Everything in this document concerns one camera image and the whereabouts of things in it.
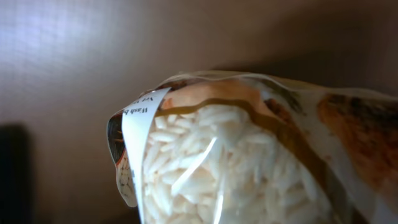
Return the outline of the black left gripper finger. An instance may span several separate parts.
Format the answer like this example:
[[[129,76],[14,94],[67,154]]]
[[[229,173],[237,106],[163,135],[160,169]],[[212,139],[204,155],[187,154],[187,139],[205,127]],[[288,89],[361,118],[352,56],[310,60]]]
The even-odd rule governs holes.
[[[25,127],[1,126],[1,223],[32,223],[30,153]]]

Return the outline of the beige snack bag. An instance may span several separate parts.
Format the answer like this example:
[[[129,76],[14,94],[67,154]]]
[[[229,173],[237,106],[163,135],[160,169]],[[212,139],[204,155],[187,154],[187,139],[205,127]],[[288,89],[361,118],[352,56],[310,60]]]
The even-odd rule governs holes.
[[[396,223],[397,99],[256,73],[184,73],[107,124],[142,223]]]

